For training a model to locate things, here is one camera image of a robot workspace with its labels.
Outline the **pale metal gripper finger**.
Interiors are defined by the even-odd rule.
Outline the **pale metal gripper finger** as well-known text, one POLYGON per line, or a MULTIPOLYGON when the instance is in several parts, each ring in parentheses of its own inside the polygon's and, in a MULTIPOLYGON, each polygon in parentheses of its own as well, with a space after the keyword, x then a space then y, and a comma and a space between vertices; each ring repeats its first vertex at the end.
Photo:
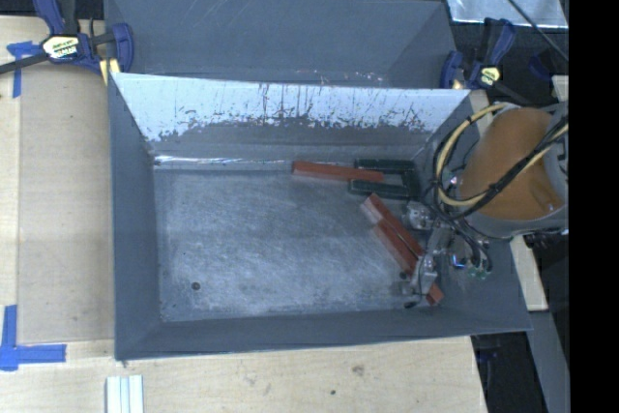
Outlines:
POLYGON ((436 292, 437 272, 435 270, 434 257, 431 254, 425 255, 420 261, 420 291, 423 296, 430 296, 436 292))
POLYGON ((410 297, 403 303, 405 309, 413 309, 420 305, 424 296, 424 260, 420 258, 415 266, 415 271, 409 277, 408 289, 410 297))

